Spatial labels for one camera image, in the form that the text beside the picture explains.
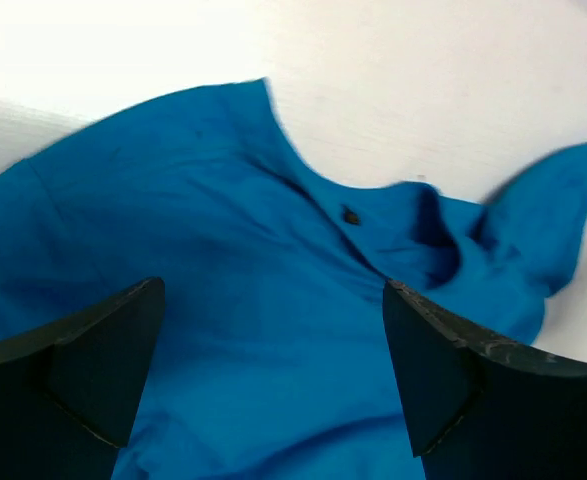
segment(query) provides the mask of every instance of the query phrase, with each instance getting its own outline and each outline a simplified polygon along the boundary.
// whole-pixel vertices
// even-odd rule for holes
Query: black button
[[[360,225],[360,217],[348,207],[344,207],[342,219],[351,225]]]

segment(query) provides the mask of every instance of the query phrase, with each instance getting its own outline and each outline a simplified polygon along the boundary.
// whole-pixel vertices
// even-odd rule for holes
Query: shirt button
[[[360,225],[360,217],[350,208],[344,207],[342,212],[342,220],[350,225]]]

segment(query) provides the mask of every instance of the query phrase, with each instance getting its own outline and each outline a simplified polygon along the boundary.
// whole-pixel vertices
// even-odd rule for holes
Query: white table
[[[306,161],[349,185],[479,200],[587,140],[569,1],[0,0],[0,171],[139,101],[265,75]],[[538,344],[587,360],[587,240]]]

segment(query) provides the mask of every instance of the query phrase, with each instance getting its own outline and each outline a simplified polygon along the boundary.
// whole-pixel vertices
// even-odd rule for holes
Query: blue shirt
[[[187,90],[0,176],[0,340],[161,276],[166,317],[114,479],[423,478],[385,279],[529,343],[586,216],[587,144],[485,206],[424,183],[353,189],[303,163],[263,81]]]

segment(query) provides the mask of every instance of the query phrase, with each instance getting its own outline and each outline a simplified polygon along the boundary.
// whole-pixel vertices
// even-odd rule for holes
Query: shirt fabric
[[[385,280],[530,343],[586,217],[587,144],[487,205],[355,189],[304,164],[263,80],[186,90],[0,175],[0,340],[160,276],[165,320],[114,479],[421,479]]]

